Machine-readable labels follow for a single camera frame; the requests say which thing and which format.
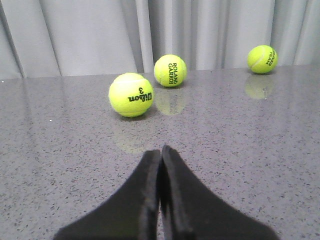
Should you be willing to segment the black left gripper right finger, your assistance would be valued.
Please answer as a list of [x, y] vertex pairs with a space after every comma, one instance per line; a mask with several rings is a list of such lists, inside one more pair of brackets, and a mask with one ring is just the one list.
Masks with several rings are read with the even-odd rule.
[[167, 240], [277, 240], [267, 225], [211, 192], [172, 147], [162, 148], [161, 208]]

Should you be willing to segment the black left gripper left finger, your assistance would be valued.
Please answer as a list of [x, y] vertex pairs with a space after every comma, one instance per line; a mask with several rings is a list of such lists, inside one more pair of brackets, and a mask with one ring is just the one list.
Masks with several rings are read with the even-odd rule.
[[146, 151], [130, 177], [98, 208], [59, 230], [56, 240], [155, 240], [159, 150]]

